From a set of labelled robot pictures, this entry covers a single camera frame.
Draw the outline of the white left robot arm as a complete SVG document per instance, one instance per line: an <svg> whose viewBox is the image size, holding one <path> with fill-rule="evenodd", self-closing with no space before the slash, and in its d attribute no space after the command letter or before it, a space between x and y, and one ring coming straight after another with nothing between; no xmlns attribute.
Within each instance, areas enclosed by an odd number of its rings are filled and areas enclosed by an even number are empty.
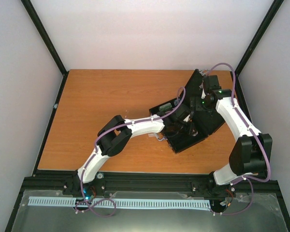
<svg viewBox="0 0 290 232"><path fill-rule="evenodd" d="M78 179L74 183L74 189L79 194L87 194L99 169L110 157L122 152L131 138L160 132L167 139L178 135L198 135L192 122L192 113L187 112L183 105L145 118L123 119L120 115L113 117L98 133L92 153L77 170Z"/></svg>

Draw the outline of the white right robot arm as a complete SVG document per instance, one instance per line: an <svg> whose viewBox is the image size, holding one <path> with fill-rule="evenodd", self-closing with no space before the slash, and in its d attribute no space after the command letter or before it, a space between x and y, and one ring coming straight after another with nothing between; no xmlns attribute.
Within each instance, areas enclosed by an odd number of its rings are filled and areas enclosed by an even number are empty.
<svg viewBox="0 0 290 232"><path fill-rule="evenodd" d="M252 124L240 108L234 91L222 89L217 76L204 77L201 89L202 107L217 112L235 139L228 164L212 173L215 185L233 186L247 179L268 182L271 177L271 136L261 133Z"/></svg>

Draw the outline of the black poker set case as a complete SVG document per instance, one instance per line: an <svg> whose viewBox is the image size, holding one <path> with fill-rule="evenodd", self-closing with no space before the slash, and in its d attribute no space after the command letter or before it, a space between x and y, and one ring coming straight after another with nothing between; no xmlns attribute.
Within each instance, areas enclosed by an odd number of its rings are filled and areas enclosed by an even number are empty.
<svg viewBox="0 0 290 232"><path fill-rule="evenodd" d="M214 106L205 106L202 99L204 79L208 90L221 89L216 75L205 77L195 69L185 85L184 101L174 113L163 119L165 128L161 134L175 153L205 140L225 123Z"/></svg>

